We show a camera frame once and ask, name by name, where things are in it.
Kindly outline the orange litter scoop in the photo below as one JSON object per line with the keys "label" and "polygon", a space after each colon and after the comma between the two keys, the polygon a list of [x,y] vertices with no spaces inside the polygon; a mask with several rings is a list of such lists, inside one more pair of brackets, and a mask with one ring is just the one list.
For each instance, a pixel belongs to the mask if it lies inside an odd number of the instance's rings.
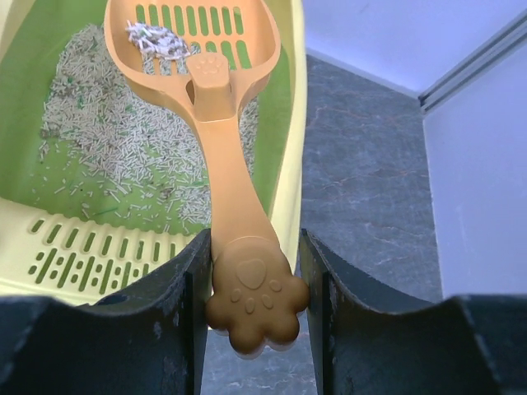
{"label": "orange litter scoop", "polygon": [[[229,44],[232,55],[201,51],[185,74],[147,74],[125,27],[145,12],[147,23],[187,19],[189,9],[216,9],[218,18],[197,25],[190,42]],[[104,19],[107,49],[131,90],[179,115],[193,130],[206,162],[212,204],[212,296],[208,325],[226,332],[233,349],[254,356],[265,346],[287,347],[309,303],[307,284],[291,272],[245,163],[239,119],[267,85],[281,40],[262,1],[110,1]]]}

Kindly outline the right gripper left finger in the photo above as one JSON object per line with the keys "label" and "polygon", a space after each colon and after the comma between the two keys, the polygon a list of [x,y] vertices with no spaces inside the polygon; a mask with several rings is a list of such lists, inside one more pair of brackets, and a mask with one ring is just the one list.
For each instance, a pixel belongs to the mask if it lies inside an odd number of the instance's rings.
{"label": "right gripper left finger", "polygon": [[4,394],[197,394],[211,291],[211,235],[94,305],[1,300]]}

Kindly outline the yellow litter box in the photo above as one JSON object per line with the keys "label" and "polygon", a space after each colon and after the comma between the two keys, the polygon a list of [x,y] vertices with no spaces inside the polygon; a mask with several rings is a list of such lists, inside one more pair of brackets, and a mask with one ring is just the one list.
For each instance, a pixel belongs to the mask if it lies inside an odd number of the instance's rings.
{"label": "yellow litter box", "polygon": [[[271,1],[281,57],[259,95],[254,186],[296,264],[307,109],[305,21],[299,1]],[[102,1],[1,4],[1,292],[92,304],[179,253],[201,230],[178,203],[105,190],[58,145],[38,154],[38,129],[58,56]]]}

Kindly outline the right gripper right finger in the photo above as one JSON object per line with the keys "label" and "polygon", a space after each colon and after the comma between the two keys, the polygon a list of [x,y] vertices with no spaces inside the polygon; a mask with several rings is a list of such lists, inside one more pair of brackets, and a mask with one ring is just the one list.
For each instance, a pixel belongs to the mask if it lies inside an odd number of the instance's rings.
{"label": "right gripper right finger", "polygon": [[308,230],[300,266],[318,393],[525,393],[524,295],[421,300],[346,262]]}

